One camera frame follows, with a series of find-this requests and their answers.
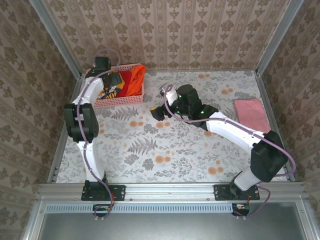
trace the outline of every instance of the pink basket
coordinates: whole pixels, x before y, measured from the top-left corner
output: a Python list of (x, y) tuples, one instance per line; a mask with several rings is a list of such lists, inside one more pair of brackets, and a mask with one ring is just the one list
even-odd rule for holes
[[(127, 65), (120, 65), (118, 66), (118, 71), (129, 71), (132, 67), (141, 65), (140, 63), (134, 64), (127, 64)], [(108, 98), (108, 99), (101, 99), (95, 101), (94, 107), (98, 108), (105, 108), (105, 107), (112, 107), (112, 106), (119, 106), (119, 105), (128, 105), (128, 104), (139, 104), (144, 102), (144, 84), (142, 83), (141, 87), (141, 95), (137, 96), (124, 96), (124, 97), (115, 97), (115, 98)]]

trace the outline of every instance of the pink cloth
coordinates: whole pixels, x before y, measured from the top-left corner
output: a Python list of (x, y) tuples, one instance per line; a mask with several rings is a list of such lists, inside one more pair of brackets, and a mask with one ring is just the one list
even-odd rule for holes
[(237, 99), (234, 101), (234, 106), (239, 123), (248, 128), (264, 133), (268, 133), (270, 131), (267, 116), (259, 99)]

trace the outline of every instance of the gray floor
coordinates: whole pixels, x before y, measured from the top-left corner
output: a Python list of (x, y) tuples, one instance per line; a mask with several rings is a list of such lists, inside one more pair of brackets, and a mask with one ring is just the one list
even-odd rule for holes
[(246, 220), (230, 213), (47, 214), (40, 240), (304, 240), (294, 203), (268, 203)]

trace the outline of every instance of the cable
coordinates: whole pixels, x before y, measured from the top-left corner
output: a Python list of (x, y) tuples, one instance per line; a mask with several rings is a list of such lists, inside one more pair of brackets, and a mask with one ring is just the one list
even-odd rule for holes
[[(242, 131), (246, 132), (247, 134), (250, 134), (262, 141), (264, 141), (265, 143), (271, 145), (272, 147), (276, 148), (277, 150), (279, 150), (280, 152), (282, 152), (283, 154), (285, 154), (288, 159), (290, 160), (291, 164), (292, 164), (292, 170), (290, 172), (286, 172), (286, 173), (282, 173), (282, 174), (277, 174), (275, 175), (275, 177), (284, 177), (284, 176), (288, 176), (288, 175), (291, 175), (293, 174), (295, 171), (296, 171), (296, 162), (294, 160), (294, 158), (287, 152), (285, 151), (284, 149), (282, 149), (281, 147), (279, 147), (278, 145), (274, 144), (273, 142), (255, 134), (255, 133), (252, 133), (251, 131), (247, 130), (246, 128), (232, 122), (232, 121), (229, 121), (227, 119), (224, 119), (224, 118), (220, 118), (220, 117), (210, 117), (210, 118), (206, 118), (206, 119), (199, 119), (199, 120), (185, 120), (183, 118), (180, 118), (180, 117), (177, 117), (169, 108), (168, 106), (168, 103), (167, 103), (167, 99), (166, 99), (166, 96), (167, 96), (167, 92), (171, 91), (171, 89), (173, 88), (172, 84), (169, 84), (166, 88), (165, 88), (165, 91), (164, 91), (164, 95), (163, 95), (163, 99), (164, 99), (164, 105), (165, 105), (165, 108), (166, 110), (168, 111), (168, 113), (174, 117), (175, 119), (179, 120), (179, 121), (182, 121), (182, 122), (185, 122), (185, 123), (199, 123), (199, 122), (206, 122), (206, 121), (221, 121), (221, 122), (224, 122), (224, 123), (229, 123), (231, 124), (232, 126), (235, 126), (237, 127), (238, 129), (241, 129)], [(265, 188), (265, 187), (262, 187), (262, 186), (259, 186), (261, 182), (258, 182), (256, 184), (256, 186), (259, 188), (259, 189), (262, 189), (264, 191), (267, 191), (268, 192), (268, 196), (266, 197), (266, 199), (264, 200), (263, 204), (256, 210), (254, 211), (253, 213), (247, 215), (247, 216), (243, 216), (243, 219), (245, 218), (249, 218), (249, 217), (252, 217), (253, 215), (257, 214), (262, 208), (263, 206), (268, 202), (270, 196), (271, 196), (271, 192), (269, 189)], [(234, 211), (236, 214), (242, 216), (239, 212), (237, 211)]]
[(198, 120), (185, 120), (183, 118), (180, 118), (180, 117), (177, 117), (169, 108), (168, 106), (168, 103), (167, 103), (167, 100), (166, 100), (166, 95), (167, 95), (167, 92), (171, 91), (171, 89), (173, 88), (172, 84), (169, 84), (166, 88), (165, 88), (165, 91), (164, 91), (164, 95), (163, 95), (163, 98), (164, 98), (164, 105), (165, 105), (165, 108), (166, 110), (168, 111), (168, 113), (174, 117), (175, 119), (179, 120), (179, 121), (182, 121), (182, 122), (185, 122), (185, 123), (199, 123), (199, 122), (206, 122), (206, 121), (221, 121), (221, 122), (224, 122), (224, 123), (228, 123), (228, 124), (231, 124), (232, 126), (235, 126), (237, 127), (238, 129), (246, 132), (247, 134), (250, 134), (262, 141), (264, 141), (265, 143), (271, 145), (272, 147), (276, 148), (277, 150), (279, 150), (280, 152), (282, 152), (284, 155), (286, 155), (288, 157), (288, 159), (290, 160), (291, 164), (292, 164), (292, 170), (289, 171), (289, 172), (286, 172), (286, 173), (282, 173), (282, 174), (277, 174), (275, 175), (275, 177), (284, 177), (284, 176), (288, 176), (288, 175), (291, 175), (293, 174), (295, 171), (296, 171), (296, 162), (294, 160), (294, 158), (287, 152), (285, 151), (283, 148), (279, 147), (278, 145), (274, 144), (273, 142), (265, 139), (264, 137), (261, 137), (255, 133), (252, 133), (250, 130), (232, 122), (232, 121), (229, 121), (227, 119), (224, 119), (224, 118), (220, 118), (220, 117), (210, 117), (210, 118), (206, 118), (206, 119), (198, 119)]
[(91, 79), (91, 80), (84, 86), (84, 90), (83, 90), (83, 92), (82, 92), (82, 94), (81, 94), (81, 96), (80, 96), (79, 102), (77, 103), (77, 106), (76, 106), (76, 116), (77, 116), (77, 119), (78, 119), (78, 124), (79, 124), (79, 128), (80, 128), (80, 132), (81, 132), (81, 135), (82, 135), (83, 140), (84, 140), (83, 158), (84, 158), (85, 164), (86, 164), (87, 168), (89, 169), (90, 173), (92, 174), (92, 176), (93, 176), (99, 183), (101, 183), (101, 184), (105, 187), (105, 189), (107, 190), (107, 192), (108, 192), (108, 194), (109, 194), (109, 196), (110, 196), (110, 208), (109, 208), (108, 212), (107, 212), (104, 216), (98, 217), (98, 216), (97, 216), (97, 209), (95, 209), (95, 210), (94, 210), (94, 213), (93, 213), (93, 215), (95, 216), (95, 219), (99, 219), (99, 218), (100, 218), (100, 219), (104, 219), (104, 218), (106, 218), (106, 217), (110, 214), (110, 212), (111, 212), (111, 210), (112, 210), (112, 208), (113, 208), (114, 201), (113, 201), (113, 196), (112, 196), (112, 193), (111, 193), (108, 185), (107, 185), (106, 183), (104, 183), (101, 179), (99, 179), (99, 178), (95, 175), (95, 173), (93, 172), (92, 168), (91, 168), (90, 165), (89, 165), (89, 162), (88, 162), (88, 159), (87, 159), (87, 145), (88, 145), (88, 140), (87, 140), (87, 138), (86, 138), (86, 135), (85, 135), (85, 132), (84, 132), (84, 128), (83, 128), (82, 123), (81, 123), (81, 118), (80, 118), (80, 105), (81, 105), (82, 100), (84, 99), (84, 96), (85, 96), (85, 94), (86, 94), (86, 91), (87, 91), (88, 87), (89, 87), (97, 78), (101, 77), (102, 75), (105, 75), (105, 74), (108, 74), (108, 73), (114, 71), (114, 70), (117, 69), (118, 66), (120, 65), (120, 55), (117, 53), (117, 51), (115, 51), (115, 50), (113, 50), (112, 48), (109, 48), (109, 47), (106, 47), (106, 48), (101, 49), (100, 51), (98, 51), (98, 52), (95, 54), (95, 57), (96, 57), (98, 54), (100, 54), (101, 52), (103, 52), (103, 51), (111, 51), (111, 52), (115, 53), (115, 54), (117, 55), (117, 57), (118, 57), (118, 62), (117, 62), (116, 66), (115, 66), (113, 69), (110, 69), (110, 70), (101, 72), (100, 74), (98, 74), (97, 76), (95, 76), (93, 79)]

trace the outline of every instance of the red cloth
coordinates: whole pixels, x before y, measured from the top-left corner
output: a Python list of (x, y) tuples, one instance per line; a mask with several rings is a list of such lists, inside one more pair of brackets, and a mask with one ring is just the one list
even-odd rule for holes
[(131, 71), (119, 71), (119, 73), (124, 81), (124, 86), (123, 86), (122, 90), (118, 93), (118, 95), (116, 96), (117, 98), (124, 97), (127, 94), (128, 87), (129, 87), (130, 80), (131, 80), (131, 76), (132, 76)]
[(234, 101), (234, 106), (239, 123), (263, 133), (270, 131), (267, 116), (259, 99), (237, 99)]

